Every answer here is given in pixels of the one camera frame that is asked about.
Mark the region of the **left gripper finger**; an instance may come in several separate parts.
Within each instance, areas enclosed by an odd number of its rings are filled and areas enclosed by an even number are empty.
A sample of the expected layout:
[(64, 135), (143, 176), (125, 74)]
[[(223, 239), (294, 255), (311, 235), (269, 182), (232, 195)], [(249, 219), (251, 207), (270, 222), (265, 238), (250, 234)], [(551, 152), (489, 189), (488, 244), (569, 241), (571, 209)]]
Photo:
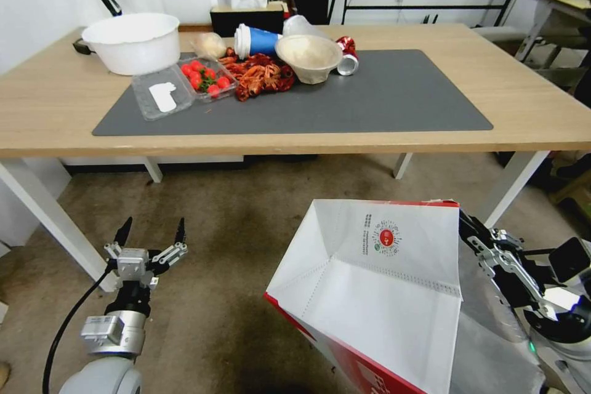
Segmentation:
[(188, 246), (186, 243), (185, 218), (179, 220), (174, 241), (165, 250), (153, 256), (150, 260), (151, 268), (170, 268), (174, 266), (186, 253)]
[(133, 218), (128, 217), (127, 220), (123, 223), (123, 225), (117, 230), (114, 240), (104, 245), (103, 249), (108, 255), (108, 266), (117, 266), (117, 260), (123, 252), (123, 249), (126, 245), (129, 233), (131, 231), (132, 223)]

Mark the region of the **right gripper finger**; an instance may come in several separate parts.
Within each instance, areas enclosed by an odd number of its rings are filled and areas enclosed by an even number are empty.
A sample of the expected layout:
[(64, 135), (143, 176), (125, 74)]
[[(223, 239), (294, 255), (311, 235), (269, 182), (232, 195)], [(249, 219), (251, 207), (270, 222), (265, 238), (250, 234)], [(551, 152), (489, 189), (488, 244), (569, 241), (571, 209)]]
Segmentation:
[(550, 266), (532, 260), (522, 264), (511, 253), (491, 253), (490, 278), (511, 308), (528, 309), (539, 318), (558, 321), (553, 304), (544, 298), (547, 288), (561, 287)]
[(475, 254), (479, 266), (487, 274), (523, 274), (522, 241), (504, 229), (488, 228), (476, 217), (459, 211), (459, 236)]

